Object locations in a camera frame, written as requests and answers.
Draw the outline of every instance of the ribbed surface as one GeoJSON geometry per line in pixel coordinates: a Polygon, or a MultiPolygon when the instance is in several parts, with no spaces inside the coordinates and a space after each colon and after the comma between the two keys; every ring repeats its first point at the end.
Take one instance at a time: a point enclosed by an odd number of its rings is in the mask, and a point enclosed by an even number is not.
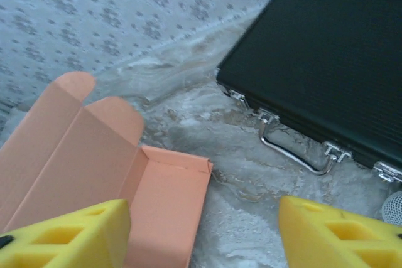
{"type": "Polygon", "coordinates": [[[217,78],[402,162],[402,0],[272,0],[217,78]]]}

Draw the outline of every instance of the floral patterned fabric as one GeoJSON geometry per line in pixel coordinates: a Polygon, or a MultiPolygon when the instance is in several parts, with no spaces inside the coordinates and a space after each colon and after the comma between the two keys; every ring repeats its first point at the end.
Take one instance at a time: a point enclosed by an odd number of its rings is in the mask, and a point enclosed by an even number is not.
{"type": "Polygon", "coordinates": [[[135,61],[266,1],[0,0],[0,98],[21,102],[65,72],[135,61]]]}

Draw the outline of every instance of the black tip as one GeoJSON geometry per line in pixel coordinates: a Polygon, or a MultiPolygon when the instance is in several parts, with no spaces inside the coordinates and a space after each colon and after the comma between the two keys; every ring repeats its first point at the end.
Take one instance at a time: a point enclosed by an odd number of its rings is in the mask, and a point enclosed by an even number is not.
{"type": "Polygon", "coordinates": [[[3,248],[4,246],[10,244],[14,240],[14,237],[12,235],[4,235],[0,237],[0,249],[3,248]]]}

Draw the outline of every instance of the cardboard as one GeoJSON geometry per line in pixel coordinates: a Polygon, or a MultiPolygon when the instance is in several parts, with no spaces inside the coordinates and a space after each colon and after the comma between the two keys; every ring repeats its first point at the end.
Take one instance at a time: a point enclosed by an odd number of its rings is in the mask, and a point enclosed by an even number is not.
{"type": "Polygon", "coordinates": [[[82,107],[94,87],[84,72],[56,79],[0,150],[0,230],[125,198],[126,267],[188,267],[212,163],[139,147],[144,120],[129,103],[82,107]]]}

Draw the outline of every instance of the white mesh ball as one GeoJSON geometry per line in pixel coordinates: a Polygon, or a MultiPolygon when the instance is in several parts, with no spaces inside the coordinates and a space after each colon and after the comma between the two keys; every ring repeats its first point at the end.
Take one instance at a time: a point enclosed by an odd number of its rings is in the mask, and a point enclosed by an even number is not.
{"type": "Polygon", "coordinates": [[[402,226],[402,191],[397,191],[385,200],[383,204],[384,222],[402,226]]]}

